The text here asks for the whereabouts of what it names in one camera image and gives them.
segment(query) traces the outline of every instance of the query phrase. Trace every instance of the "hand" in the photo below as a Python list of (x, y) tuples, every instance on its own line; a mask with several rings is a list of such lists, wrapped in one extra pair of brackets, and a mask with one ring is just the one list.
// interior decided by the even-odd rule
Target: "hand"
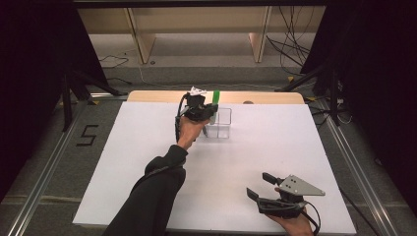
[(208, 123), (209, 120), (197, 122), (182, 116), (180, 120), (180, 139), (177, 145), (183, 149), (188, 149)]
[(268, 214), (266, 214), (266, 216), (280, 224), (285, 229), (285, 231), (287, 231), (287, 233), (291, 236), (313, 235), (313, 231), (310, 226), (310, 221), (303, 214), (298, 215), (297, 218), (290, 219), (284, 219), (278, 216)]

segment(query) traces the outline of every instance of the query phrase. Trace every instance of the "black cable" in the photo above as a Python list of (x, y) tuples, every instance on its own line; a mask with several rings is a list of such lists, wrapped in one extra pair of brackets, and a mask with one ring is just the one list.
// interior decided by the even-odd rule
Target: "black cable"
[[(282, 42), (280, 42), (280, 41), (276, 41), (276, 40), (270, 39), (268, 36), (267, 36), (267, 38), (269, 39), (269, 41), (272, 41), (272, 42), (275, 42), (275, 43), (279, 43), (279, 44), (283, 44), (283, 43), (282, 43)], [(295, 46), (291, 46), (291, 45), (288, 45), (288, 44), (285, 44), (285, 46), (287, 46), (287, 47), (291, 47), (291, 48), (294, 48), (294, 49), (295, 49)], [(303, 46), (300, 46), (300, 48), (301, 48), (301, 50), (302, 50), (303, 52), (305, 52), (305, 53), (310, 53), (310, 49), (305, 48), (305, 47), (303, 47)]]
[(178, 112), (177, 112), (177, 116), (175, 116), (175, 139), (178, 143), (178, 141), (180, 140), (180, 119), (181, 119), (181, 107), (182, 107), (182, 103), (184, 101), (184, 99), (189, 95), (189, 93), (187, 92), (186, 94), (184, 94), (181, 97), (180, 100), (180, 104), (178, 105)]
[[(280, 12), (280, 13), (281, 13), (281, 15), (282, 15), (282, 19), (285, 21), (285, 24), (288, 26), (288, 23), (286, 22), (286, 19), (285, 19), (285, 17), (284, 17), (284, 15), (283, 15), (283, 13), (282, 13), (281, 7), (278, 7), (278, 8), (279, 8), (279, 12)], [(282, 51), (282, 52), (284, 51), (284, 45), (286, 44), (287, 39), (288, 39), (288, 33), (286, 33), (286, 34), (285, 34), (285, 40), (284, 40), (284, 43), (282, 44), (282, 48), (281, 48), (281, 51)], [(286, 71), (286, 69), (284, 69), (284, 66), (283, 66), (283, 63), (282, 63), (282, 54), (281, 54), (281, 55), (279, 55), (279, 63), (281, 64), (281, 68), (282, 68), (284, 71)]]
[(118, 80), (118, 81), (124, 82), (124, 83), (126, 83), (128, 85), (132, 85), (133, 84), (132, 82), (128, 82), (128, 81), (122, 80), (122, 79), (117, 78), (117, 77), (107, 78), (107, 81), (110, 81), (110, 80)]
[(290, 34), (290, 29), (289, 29), (289, 27), (288, 27), (288, 23), (287, 23), (287, 21), (286, 21), (286, 19), (285, 19), (285, 17), (284, 17), (284, 14), (282, 13), (282, 9), (281, 9), (281, 7), (279, 6), (279, 7), (278, 7), (278, 9), (279, 9), (279, 12), (281, 13), (282, 19), (284, 20), (285, 25), (286, 25), (286, 28), (287, 28), (287, 32), (285, 33), (285, 40), (284, 40), (284, 44), (286, 44), (287, 39), (288, 39), (288, 38), (290, 38), (290, 37), (288, 36), (288, 35)]
[(297, 18), (295, 19), (295, 23), (294, 23), (295, 25), (297, 25), (297, 23), (298, 23), (298, 18), (300, 17), (300, 13), (301, 13), (301, 10), (303, 10), (303, 7), (304, 7), (304, 6), (301, 6), (301, 7), (300, 7), (300, 10), (298, 10), (298, 13), (297, 13)]
[(322, 109), (321, 111), (312, 113), (312, 116), (320, 115), (320, 114), (324, 114), (324, 113), (329, 113), (329, 112), (330, 112), (330, 110), (324, 110), (324, 109)]
[(369, 227), (371, 227), (372, 231), (374, 231), (375, 235), (380, 236), (380, 233), (377, 231), (377, 229), (371, 224), (371, 222), (366, 218), (365, 214), (362, 213), (362, 211), (359, 209), (359, 207), (357, 207), (353, 201), (346, 195), (346, 193), (340, 188), (340, 186), (338, 186), (340, 193), (344, 196), (344, 198), (346, 198), (346, 200), (348, 200), (350, 202), (350, 204), (353, 206), (353, 208), (356, 209), (356, 211), (358, 211), (359, 215), (361, 215), (361, 217), (365, 220), (365, 222), (369, 225)]
[(309, 203), (309, 202), (305, 202), (305, 203), (307, 203), (307, 205), (310, 205), (311, 207), (313, 207), (313, 209), (316, 211), (317, 217), (319, 219), (319, 224), (316, 223), (316, 221), (312, 217), (310, 217), (310, 215), (307, 212), (305, 212), (304, 210), (302, 210), (301, 213), (304, 216), (306, 216), (313, 223), (313, 225), (316, 227), (316, 229), (313, 231), (313, 234), (318, 235), (319, 231), (320, 231), (320, 228), (322, 227), (322, 220), (320, 219), (319, 211), (311, 203)]
[(280, 55), (279, 55), (279, 63), (280, 63), (280, 65), (281, 65), (281, 69), (284, 71), (284, 72), (286, 72), (286, 73), (288, 73), (288, 74), (291, 74), (291, 75), (294, 75), (294, 76), (303, 76), (303, 75), (301, 75), (301, 74), (297, 74), (297, 73), (293, 73), (293, 72), (290, 72), (290, 71), (288, 71), (284, 66), (283, 66), (283, 64), (282, 64), (282, 55), (284, 55), (284, 56), (286, 56), (287, 58), (289, 58), (291, 61), (293, 61), (293, 62), (295, 62), (296, 64), (298, 64), (299, 66), (303, 66), (302, 64), (300, 64), (299, 62), (297, 62), (296, 60), (294, 60), (291, 56), (289, 56), (288, 54), (286, 54), (285, 52), (283, 52), (282, 51), (282, 49), (279, 49), (275, 44), (273, 44), (273, 42), (270, 40), (270, 38), (267, 36), (267, 39), (268, 39), (268, 41), (269, 41), (269, 43), (272, 45), (272, 47), (277, 51), (277, 52), (279, 52), (280, 53)]
[(113, 66), (113, 67), (110, 67), (110, 69), (111, 69), (111, 68), (116, 68), (116, 67), (118, 67), (118, 66), (120, 66), (120, 65), (122, 65), (122, 64), (125, 64), (126, 62), (128, 62), (128, 61), (129, 61), (129, 58), (126, 58), (126, 57), (117, 57), (117, 56), (113, 56), (113, 55), (108, 55), (108, 56), (106, 56), (106, 57), (104, 57), (103, 59), (100, 59), (100, 60), (98, 60), (98, 61), (103, 62), (105, 59), (107, 59), (107, 58), (109, 58), (109, 57), (114, 57), (114, 58), (116, 58), (116, 59), (125, 60), (125, 61), (123, 61), (123, 62), (121, 62), (121, 63), (119, 63), (119, 64), (117, 64), (117, 65), (115, 65), (115, 66)]
[(313, 15), (314, 15), (314, 8), (315, 8), (315, 6), (313, 6), (313, 10), (312, 10), (312, 14), (310, 15), (310, 20), (309, 20), (309, 23), (307, 23), (306, 27), (304, 28), (303, 33), (301, 33), (301, 35), (297, 38), (297, 40), (298, 40), (298, 39), (300, 39), (300, 38), (304, 35), (304, 33), (306, 33), (307, 28), (309, 27), (310, 23), (312, 22), (312, 20), (313, 20)]
[[(302, 62), (303, 60), (301, 59), (301, 56), (300, 56), (300, 45), (298, 44), (297, 39), (295, 39), (295, 28), (294, 28), (295, 24), (294, 24), (294, 21), (293, 21), (295, 7), (292, 6), (290, 9), (291, 9), (291, 11), (290, 11), (291, 12), (290, 28), (292, 29), (291, 35), (292, 35), (292, 38), (294, 39), (294, 45), (296, 46), (295, 52), (297, 53), (298, 58)], [(304, 57), (304, 60), (306, 60), (306, 57), (304, 56), (304, 54), (302, 52), (301, 52), (301, 55)]]
[(330, 115), (328, 114), (326, 117), (325, 117), (325, 119), (321, 122), (321, 123), (319, 123), (319, 124), (317, 124), (317, 123), (315, 123), (316, 125), (318, 125), (319, 127), (317, 128), (317, 130), (319, 131), (320, 130), (320, 128), (322, 128), (322, 126), (324, 125), (324, 123), (328, 120), (328, 117), (329, 117)]
[(310, 106), (310, 105), (309, 105), (309, 108), (320, 111), (320, 113), (318, 113), (318, 114), (323, 114), (323, 113), (325, 113), (327, 111), (325, 109), (322, 109), (322, 108), (319, 108), (319, 107), (316, 107), (316, 106)]
[[(284, 15), (283, 15), (283, 13), (282, 13), (281, 7), (279, 7), (279, 12), (281, 13), (282, 19), (284, 20), (285, 25), (286, 25), (287, 30), (288, 30), (288, 32), (286, 33), (286, 39), (289, 38), (293, 42), (293, 45), (297, 45), (296, 48), (298, 48), (298, 43), (295, 40), (294, 32), (291, 31), (291, 29), (293, 29), (293, 21), (292, 21), (293, 20), (293, 17), (294, 17), (294, 12), (293, 11), (294, 11), (294, 7), (291, 7), (290, 8), (290, 19), (291, 19), (291, 21), (288, 24), (287, 21), (286, 21), (286, 19), (285, 19), (285, 17), (284, 17)], [(299, 57), (300, 61), (302, 62), (298, 50), (296, 49), (295, 51), (298, 54), (298, 57)]]
[(282, 210), (282, 211), (285, 212), (286, 210), (290, 210), (290, 209), (296, 210), (298, 208), (298, 205), (295, 205), (295, 204), (288, 204), (288, 205), (289, 205), (288, 207), (270, 207), (270, 206), (263, 207), (263, 206), (259, 206), (259, 209), (266, 210), (266, 211), (268, 211), (268, 210)]
[(284, 51), (282, 51), (281, 49), (279, 49), (275, 44), (273, 44), (273, 42), (270, 40), (270, 38), (267, 36), (267, 39), (269, 40), (270, 44), (272, 45), (272, 47), (277, 50), (279, 53), (283, 54), (284, 56), (288, 57), (291, 61), (295, 62), (296, 64), (298, 64), (299, 66), (303, 66), (303, 64), (297, 62), (296, 60), (294, 60), (291, 56), (289, 56), (288, 54), (286, 54)]

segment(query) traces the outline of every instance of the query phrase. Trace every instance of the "white object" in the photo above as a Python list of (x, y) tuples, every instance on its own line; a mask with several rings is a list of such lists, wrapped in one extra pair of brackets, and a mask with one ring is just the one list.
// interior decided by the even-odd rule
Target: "white object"
[(206, 94), (207, 91), (206, 90), (202, 90), (202, 89), (198, 89), (195, 87), (192, 87), (190, 90), (190, 95), (202, 95), (202, 94)]
[[(177, 106), (155, 102), (122, 105), (74, 223), (110, 223), (148, 162), (165, 155), (175, 143), (172, 117)], [(273, 185), (262, 179), (267, 172), (280, 178), (295, 174), (326, 191), (323, 197), (305, 197), (320, 213), (322, 234), (356, 233), (307, 105), (222, 106), (233, 110), (230, 137), (197, 138), (193, 143), (184, 166), (187, 178), (175, 200), (168, 230), (284, 232), (259, 214), (246, 195), (250, 188), (262, 198), (278, 198)], [(308, 213), (318, 220), (309, 206)]]

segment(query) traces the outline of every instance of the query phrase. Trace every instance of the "gray floor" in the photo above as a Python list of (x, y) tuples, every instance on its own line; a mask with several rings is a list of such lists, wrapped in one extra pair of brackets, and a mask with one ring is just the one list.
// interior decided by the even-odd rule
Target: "gray floor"
[[(282, 35), (271, 35), (271, 37), (279, 39)], [(308, 47), (313, 38), (313, 35), (306, 35), (303, 37), (305, 40), (303, 44)], [(131, 41), (126, 35), (120, 35), (117, 38), (111, 35), (92, 35), (91, 39), (99, 58), (106, 55), (116, 55), (126, 56), (130, 59), (128, 63), (113, 69), (105, 67), (116, 65), (120, 62), (117, 59), (102, 64), (107, 78), (119, 78), (132, 83), (128, 85), (120, 80), (109, 80), (112, 87), (123, 91), (135, 89), (187, 90), (191, 85), (195, 85), (199, 89), (273, 91), (273, 88), (280, 88), (288, 84), (288, 74), (280, 68), (280, 58), (277, 52), (267, 43), (263, 63), (255, 63), (247, 35), (244, 34), (160, 35), (149, 59), (153, 63), (141, 67), (135, 62), (136, 52), (132, 50)], [(293, 72), (300, 69), (288, 60), (284, 61), (283, 65), (289, 67), (289, 70)], [(310, 96), (312, 95), (313, 82), (308, 82), (295, 91)], [(90, 88), (90, 90), (100, 92), (97, 88)], [(77, 212), (121, 103), (121, 100), (100, 100), (97, 105), (89, 105), (82, 113), (64, 155), (30, 220), (25, 235), (100, 235), (102, 233), (103, 229), (83, 228), (74, 225), (72, 218)], [(312, 102), (310, 105), (319, 106), (317, 102)], [(340, 116), (343, 120), (348, 120), (350, 117), (349, 114), (340, 114)], [(325, 119), (323, 115), (314, 116), (314, 118), (317, 123)], [(98, 126), (89, 129), (89, 132), (96, 135), (96, 139), (92, 146), (78, 147), (77, 144), (89, 141), (81, 137), (86, 125)], [(62, 127), (63, 108), (57, 104), (33, 157), (28, 160), (0, 205), (0, 235), (7, 234), (14, 218), (33, 189), (62, 135)], [(318, 129), (338, 185), (375, 227), (378, 227), (345, 160), (342, 158), (342, 153), (328, 123), (318, 126)], [(354, 117), (349, 124), (342, 123), (341, 129), (362, 168), (366, 170), (367, 177), (387, 209), (399, 235), (417, 235), (417, 218), (396, 191), (384, 168), (374, 161), (374, 153), (370, 149), (361, 127), (355, 123)], [(370, 227), (348, 201), (346, 201), (346, 206), (358, 235), (373, 235)], [(175, 232), (169, 233), (169, 235), (206, 234)]]

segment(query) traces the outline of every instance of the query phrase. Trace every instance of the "metal rail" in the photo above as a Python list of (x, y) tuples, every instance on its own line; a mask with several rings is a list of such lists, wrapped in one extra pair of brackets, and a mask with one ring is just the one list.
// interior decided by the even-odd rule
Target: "metal rail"
[(90, 100), (127, 100), (129, 95), (115, 96), (108, 92), (92, 93)]
[(61, 138), (58, 141), (54, 151), (50, 155), (48, 162), (46, 163), (45, 167), (42, 170), (36, 184), (34, 185), (33, 189), (31, 190), (30, 194), (24, 205), (22, 206), (21, 210), (19, 211), (18, 215), (16, 216), (15, 220), (12, 223), (11, 228), (7, 235), (15, 236), (15, 235), (23, 235), (25, 230), (27, 229), (30, 219), (36, 210), (36, 207), (39, 203), (41, 196), (43, 195), (53, 173), (55, 172), (56, 166), (61, 159), (65, 148), (68, 145), (69, 140), (71, 139), (74, 128), (77, 126), (79, 118), (85, 108), (87, 107), (86, 101), (81, 101), (75, 111), (75, 119), (74, 122), (70, 125), (68, 130), (61, 135)]
[[(320, 106), (322, 109), (329, 110), (328, 105), (325, 102), (320, 101)], [(358, 162), (355, 153), (349, 145), (349, 142), (344, 137), (342, 130), (340, 127), (336, 127), (331, 119), (328, 119), (328, 127), (330, 128), (330, 131), (342, 152), (342, 155), (356, 181), (356, 184), (359, 187), (359, 190), (361, 191), (372, 215), (374, 216), (374, 219), (377, 221), (382, 234), (387, 236), (399, 235), (388, 215), (386, 208), (382, 204), (365, 171)]]

